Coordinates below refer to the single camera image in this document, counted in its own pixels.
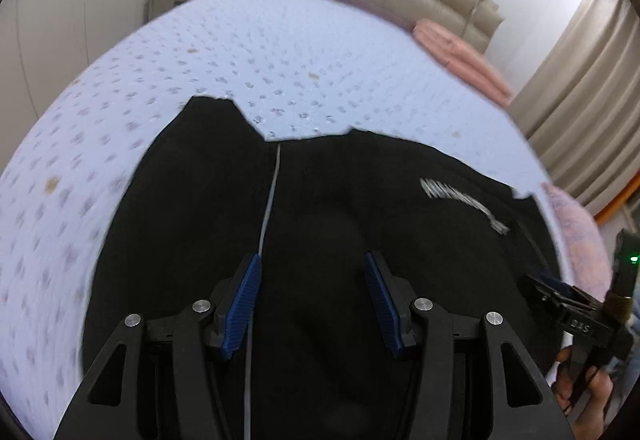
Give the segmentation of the person right hand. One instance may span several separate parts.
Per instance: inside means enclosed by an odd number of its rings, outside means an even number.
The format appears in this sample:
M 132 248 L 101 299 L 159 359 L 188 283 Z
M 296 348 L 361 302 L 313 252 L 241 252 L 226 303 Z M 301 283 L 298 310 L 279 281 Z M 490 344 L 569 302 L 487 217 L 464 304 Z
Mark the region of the person right hand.
M 589 386 L 576 406 L 570 404 L 574 382 L 570 379 L 571 346 L 563 348 L 558 356 L 558 369 L 551 385 L 556 402 L 570 419 L 576 439 L 599 439 L 620 412 L 630 394 L 634 368 L 632 362 L 614 359 L 608 368 L 595 371 L 590 368 L 586 378 Z

